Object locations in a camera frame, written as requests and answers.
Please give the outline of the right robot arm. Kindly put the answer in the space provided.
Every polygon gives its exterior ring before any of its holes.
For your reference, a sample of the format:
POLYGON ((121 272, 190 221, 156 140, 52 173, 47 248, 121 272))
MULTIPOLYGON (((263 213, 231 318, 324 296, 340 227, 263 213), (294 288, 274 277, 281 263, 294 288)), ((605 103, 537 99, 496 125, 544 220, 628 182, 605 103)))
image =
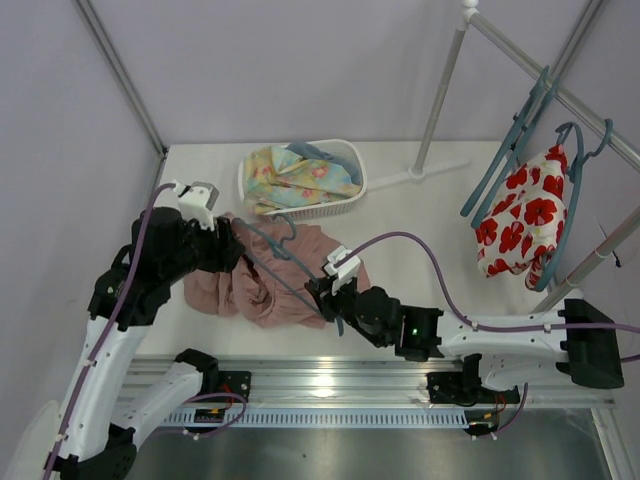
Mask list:
POLYGON ((346 324, 377 348, 411 362, 461 362, 461 377, 441 392, 469 396, 506 392, 535 380, 566 378, 597 390, 624 386, 614 322, 583 299, 539 316, 462 320, 451 311, 402 304, 380 287, 334 289, 324 278, 305 285, 328 322, 346 324))

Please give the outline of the pink skirt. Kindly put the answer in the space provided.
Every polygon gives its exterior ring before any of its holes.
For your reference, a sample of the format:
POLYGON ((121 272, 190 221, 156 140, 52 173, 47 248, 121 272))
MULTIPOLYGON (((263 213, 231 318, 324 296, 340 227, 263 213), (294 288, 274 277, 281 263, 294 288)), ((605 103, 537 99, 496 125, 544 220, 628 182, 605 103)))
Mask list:
POLYGON ((315 225, 249 224, 230 213, 225 216, 246 252, 230 273, 197 270, 187 275, 186 304, 208 315, 242 316, 261 328, 324 328, 326 321, 305 284, 324 276, 327 256, 340 242, 315 225))

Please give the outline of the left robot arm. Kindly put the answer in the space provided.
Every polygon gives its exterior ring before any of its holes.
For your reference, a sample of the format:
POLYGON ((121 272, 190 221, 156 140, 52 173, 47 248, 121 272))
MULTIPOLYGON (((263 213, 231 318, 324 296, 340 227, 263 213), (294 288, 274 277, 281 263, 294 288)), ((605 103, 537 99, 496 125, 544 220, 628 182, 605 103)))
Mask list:
POLYGON ((221 389, 216 358, 186 349, 129 406, 116 406, 130 364, 172 286, 197 270, 228 273, 244 252, 225 216, 207 228, 176 209, 157 207, 134 221, 130 242, 96 280, 84 347, 44 478, 57 473, 63 479, 122 479, 142 444, 180 405, 247 402, 221 389))

